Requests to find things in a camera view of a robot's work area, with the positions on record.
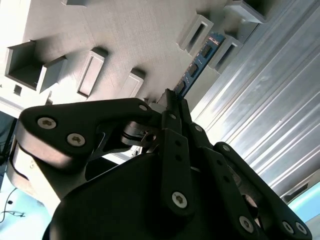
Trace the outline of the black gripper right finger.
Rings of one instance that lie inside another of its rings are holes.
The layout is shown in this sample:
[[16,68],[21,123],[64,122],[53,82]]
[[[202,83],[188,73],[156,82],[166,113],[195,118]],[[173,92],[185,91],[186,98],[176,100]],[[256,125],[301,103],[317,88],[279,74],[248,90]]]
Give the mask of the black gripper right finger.
[[182,126],[196,167],[213,185],[217,201],[213,229],[219,240],[311,240],[311,231],[255,171],[224,142],[211,144],[192,122],[185,99],[179,104]]

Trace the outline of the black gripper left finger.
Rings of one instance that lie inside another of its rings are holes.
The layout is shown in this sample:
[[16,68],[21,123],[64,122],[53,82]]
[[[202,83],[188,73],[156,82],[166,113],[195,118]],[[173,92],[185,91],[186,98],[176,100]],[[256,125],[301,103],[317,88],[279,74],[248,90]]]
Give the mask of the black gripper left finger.
[[164,97],[161,113],[137,98],[31,107],[20,116],[17,142],[67,175],[105,154],[140,146],[141,154],[72,190],[65,206],[99,212],[146,209],[188,218],[194,213],[194,193],[180,114],[186,101],[171,90]]

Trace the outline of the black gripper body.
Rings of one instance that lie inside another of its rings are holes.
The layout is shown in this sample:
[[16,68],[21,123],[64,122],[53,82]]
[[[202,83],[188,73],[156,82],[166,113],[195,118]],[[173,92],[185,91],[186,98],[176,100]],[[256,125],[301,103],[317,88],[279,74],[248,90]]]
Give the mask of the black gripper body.
[[[189,185],[195,212],[176,216],[170,185]],[[74,189],[59,204],[45,240],[238,240],[217,194],[205,192],[188,158],[149,153]]]

